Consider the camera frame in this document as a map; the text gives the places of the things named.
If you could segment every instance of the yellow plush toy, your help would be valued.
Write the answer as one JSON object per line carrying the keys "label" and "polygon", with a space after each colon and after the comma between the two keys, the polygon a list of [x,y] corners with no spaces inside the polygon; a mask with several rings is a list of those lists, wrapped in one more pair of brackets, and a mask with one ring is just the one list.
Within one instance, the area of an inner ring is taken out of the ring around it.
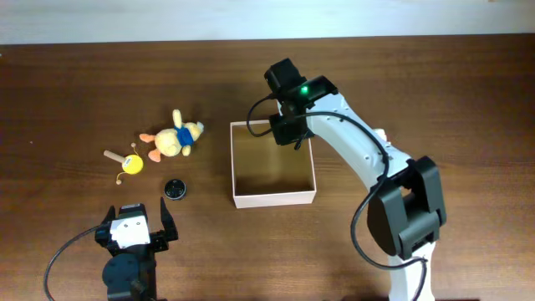
{"label": "yellow plush toy", "polygon": [[154,162],[161,161],[161,154],[164,156],[176,156],[182,150],[182,155],[189,156],[193,142],[199,139],[204,125],[201,122],[182,123],[182,115],[179,110],[173,110],[173,121],[175,128],[165,129],[156,135],[141,134],[140,139],[146,143],[152,141],[156,144],[156,149],[149,152],[149,158]]}

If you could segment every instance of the wooden table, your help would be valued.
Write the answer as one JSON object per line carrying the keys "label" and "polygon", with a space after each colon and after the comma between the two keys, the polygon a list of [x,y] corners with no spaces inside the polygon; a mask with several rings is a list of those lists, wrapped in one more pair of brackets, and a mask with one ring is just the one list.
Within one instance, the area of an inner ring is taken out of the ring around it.
{"label": "wooden table", "polygon": [[[181,239],[156,256],[161,298],[386,296],[389,274],[349,239],[364,187],[320,138],[312,205],[233,206],[228,125],[245,120],[268,93],[263,73],[286,57],[331,79],[400,149],[439,164],[448,222],[433,257],[437,298],[533,299],[534,51],[535,35],[1,47],[1,299],[43,300],[50,257],[110,205],[143,202],[160,229],[172,177],[188,196],[167,202]],[[120,166],[102,151],[127,155],[137,142],[146,156],[137,135],[171,126],[174,108],[206,126],[191,156],[145,160],[115,185]],[[385,260],[365,222],[358,234]],[[53,266],[53,295],[104,300],[109,258],[92,237],[75,243]]]}

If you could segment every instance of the plush toy head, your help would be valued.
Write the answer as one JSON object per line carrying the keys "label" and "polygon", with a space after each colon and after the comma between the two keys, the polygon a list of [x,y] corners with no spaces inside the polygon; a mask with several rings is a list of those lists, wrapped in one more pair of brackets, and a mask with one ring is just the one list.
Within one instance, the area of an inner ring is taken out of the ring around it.
{"label": "plush toy head", "polygon": [[173,129],[161,130],[156,135],[140,135],[140,139],[144,142],[155,142],[156,149],[149,152],[149,158],[154,162],[161,161],[161,154],[176,156],[182,151],[182,155],[190,155],[191,146],[204,131],[204,125],[201,122],[183,124],[179,110],[173,110],[173,121],[175,122]]}

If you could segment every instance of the open box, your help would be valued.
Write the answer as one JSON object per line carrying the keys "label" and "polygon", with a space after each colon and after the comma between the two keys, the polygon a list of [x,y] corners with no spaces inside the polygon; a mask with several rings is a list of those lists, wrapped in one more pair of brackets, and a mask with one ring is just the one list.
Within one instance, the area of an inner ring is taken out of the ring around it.
{"label": "open box", "polygon": [[[251,121],[259,133],[269,121]],[[310,140],[301,148],[277,145],[273,135],[254,137],[246,122],[231,123],[232,196],[237,208],[309,204],[316,195]]]}

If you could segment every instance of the black cable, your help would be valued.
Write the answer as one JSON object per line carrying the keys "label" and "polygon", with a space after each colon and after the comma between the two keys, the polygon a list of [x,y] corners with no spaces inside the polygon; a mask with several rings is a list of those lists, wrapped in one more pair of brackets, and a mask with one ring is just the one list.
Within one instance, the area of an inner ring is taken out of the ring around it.
{"label": "black cable", "polygon": [[[262,103],[264,100],[272,98],[272,97],[273,97],[272,95],[269,95],[266,98],[261,99],[260,101],[258,101],[251,108],[251,110],[249,111],[249,114],[247,115],[247,124],[248,124],[248,121],[250,119],[252,110],[257,105]],[[360,254],[360,256],[366,262],[368,262],[369,264],[373,265],[376,268],[380,268],[380,269],[383,269],[383,270],[390,270],[391,271],[391,270],[397,270],[397,269],[406,268],[406,267],[408,267],[408,266],[410,266],[410,265],[412,265],[414,263],[420,262],[422,264],[422,272],[421,272],[421,277],[420,277],[420,282],[418,284],[418,288],[417,288],[417,290],[415,292],[415,296],[413,298],[413,300],[417,300],[420,297],[421,291],[424,288],[425,276],[427,275],[427,265],[426,265],[427,259],[425,259],[425,258],[412,258],[407,263],[402,263],[402,264],[395,265],[395,266],[389,266],[389,265],[384,265],[384,264],[381,264],[381,263],[377,263],[375,260],[370,258],[364,252],[364,250],[360,247],[359,242],[357,241],[357,236],[356,236],[356,225],[357,225],[357,221],[359,220],[360,215],[362,214],[362,211],[366,208],[366,206],[369,204],[369,201],[371,201],[371,199],[377,194],[379,189],[383,186],[383,184],[385,183],[386,179],[388,178],[388,172],[389,172],[389,168],[390,168],[390,160],[389,160],[388,152],[385,150],[383,145],[381,145],[381,143],[377,140],[377,138],[375,138],[375,136],[368,131],[368,129],[366,129],[363,125],[361,125],[357,121],[349,118],[346,115],[341,115],[339,113],[334,113],[334,112],[311,112],[311,113],[305,113],[305,114],[301,114],[301,115],[295,115],[293,117],[293,119],[300,119],[300,118],[306,118],[306,117],[312,117],[312,116],[333,116],[333,117],[336,117],[336,118],[340,118],[341,120],[348,121],[350,124],[356,126],[360,130],[362,130],[362,132],[365,133],[372,140],[372,142],[374,142],[374,144],[379,149],[381,155],[383,156],[383,160],[382,161],[385,164],[385,168],[383,170],[383,173],[379,177],[379,180],[378,180],[377,184],[370,189],[368,195],[360,203],[359,207],[357,208],[357,211],[353,215],[353,219],[351,220],[351,226],[350,226],[351,241],[353,243],[354,248],[357,250],[357,252]],[[279,126],[283,126],[283,125],[285,125],[285,122],[281,122],[281,123],[277,124],[276,126],[279,127]],[[262,136],[262,135],[266,135],[266,134],[270,133],[273,130],[273,128],[272,128],[272,129],[267,130],[267,131],[265,131],[265,132],[263,132],[261,134],[256,134],[256,133],[253,134],[252,131],[251,131],[251,128],[248,127],[248,129],[251,132],[251,134],[256,136],[256,137],[259,137],[259,136]]]}
{"label": "black cable", "polygon": [[72,238],[71,240],[69,240],[68,242],[66,242],[55,254],[54,256],[52,257],[52,259],[50,259],[50,262],[48,263],[48,266],[47,266],[47,269],[44,271],[44,279],[43,279],[43,289],[44,289],[44,293],[47,295],[47,298],[48,298],[48,301],[54,301],[54,298],[52,297],[52,295],[50,294],[50,291],[48,290],[48,275],[50,274],[50,268],[52,267],[52,265],[54,264],[54,262],[56,261],[56,259],[58,259],[58,256],[59,254],[61,254],[61,252],[63,252],[67,247],[69,247],[73,242],[76,242],[77,240],[79,240],[80,238],[96,231],[98,228],[100,227],[100,225],[98,226],[95,226],[95,227],[92,227],[88,230],[85,230],[84,232],[81,232],[80,234],[78,234],[77,236],[75,236],[74,238]]}

